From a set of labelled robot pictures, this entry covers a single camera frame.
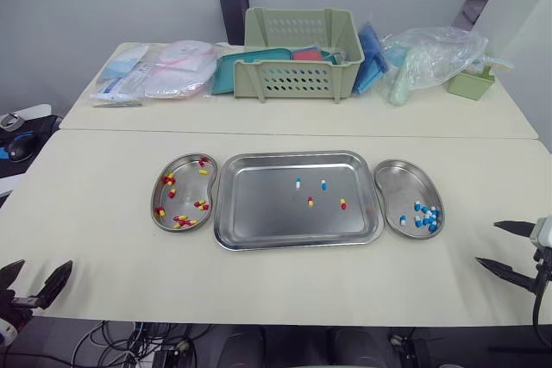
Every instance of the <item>green plastic basket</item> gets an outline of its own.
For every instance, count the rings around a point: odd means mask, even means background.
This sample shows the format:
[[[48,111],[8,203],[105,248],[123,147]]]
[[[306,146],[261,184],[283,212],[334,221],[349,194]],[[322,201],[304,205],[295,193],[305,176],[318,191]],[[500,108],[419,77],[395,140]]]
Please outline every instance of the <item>green plastic basket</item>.
[[[490,66],[487,66],[480,74],[462,71],[450,79],[448,82],[448,92],[477,101],[494,84],[494,76],[490,71]]]
[[[351,95],[354,79],[364,60],[361,43],[347,10],[277,10],[253,8],[246,13],[246,47],[299,48],[319,45],[338,48],[346,62],[258,60],[234,65],[234,96],[282,98],[334,98]]]

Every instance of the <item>teal tray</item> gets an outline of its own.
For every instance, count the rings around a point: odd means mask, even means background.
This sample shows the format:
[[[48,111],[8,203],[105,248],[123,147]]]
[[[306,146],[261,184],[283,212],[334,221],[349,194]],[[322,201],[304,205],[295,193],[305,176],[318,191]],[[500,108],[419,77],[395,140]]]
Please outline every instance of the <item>teal tray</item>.
[[[291,58],[292,51],[284,47],[224,55],[216,69],[212,94],[228,94],[234,90],[234,63],[237,60],[243,60],[249,64],[256,60],[290,60]]]

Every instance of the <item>white package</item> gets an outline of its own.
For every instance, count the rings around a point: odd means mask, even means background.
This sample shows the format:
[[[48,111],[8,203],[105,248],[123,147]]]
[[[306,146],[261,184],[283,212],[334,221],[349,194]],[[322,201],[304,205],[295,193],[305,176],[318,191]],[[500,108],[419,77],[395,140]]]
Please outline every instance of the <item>white package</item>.
[[[127,76],[97,82],[97,91],[91,98],[115,103],[139,102],[144,98],[144,81],[154,69],[153,64],[138,64]]]

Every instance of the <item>robotic arm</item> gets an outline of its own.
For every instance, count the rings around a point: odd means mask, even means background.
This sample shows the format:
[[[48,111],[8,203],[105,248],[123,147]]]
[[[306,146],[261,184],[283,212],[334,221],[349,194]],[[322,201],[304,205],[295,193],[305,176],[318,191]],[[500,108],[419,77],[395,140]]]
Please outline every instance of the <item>robotic arm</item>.
[[[526,221],[499,221],[494,223],[497,228],[507,232],[529,238],[535,245],[536,252],[533,259],[537,262],[536,277],[530,278],[514,271],[511,266],[490,259],[476,258],[487,270],[511,284],[516,284],[535,294],[533,306],[533,328],[539,340],[552,349],[552,342],[545,338],[538,324],[538,315],[541,308],[544,291],[552,280],[552,215],[538,219],[536,224]]]
[[[71,276],[72,261],[64,263],[50,275],[36,296],[16,297],[9,286],[13,284],[25,260],[0,269],[0,347],[9,346],[33,318],[32,309],[48,308],[65,287]]]

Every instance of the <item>white table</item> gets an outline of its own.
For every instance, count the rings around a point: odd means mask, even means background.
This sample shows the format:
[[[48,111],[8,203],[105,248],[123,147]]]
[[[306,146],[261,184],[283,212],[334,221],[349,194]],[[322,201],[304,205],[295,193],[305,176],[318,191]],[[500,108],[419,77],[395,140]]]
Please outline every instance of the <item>white table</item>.
[[[447,213],[442,233],[409,240],[386,228],[367,246],[230,252],[213,235],[171,234],[149,212],[171,159],[202,152],[222,166],[238,153],[348,149],[370,168],[423,168]],[[0,209],[4,263],[26,259],[21,294],[74,259],[46,315],[129,321],[376,326],[530,324],[534,297],[474,256],[535,274],[530,242],[494,228],[550,213],[550,157],[536,140],[305,137],[59,131]],[[552,322],[552,294],[543,323]]]
[[[121,44],[114,54],[134,44]],[[414,91],[401,108],[377,93],[334,104],[322,99],[258,100],[232,96],[149,100],[141,108],[93,108],[86,87],[65,129],[188,133],[301,134],[408,137],[526,138],[537,134],[497,81],[478,101],[448,94],[442,86]]]

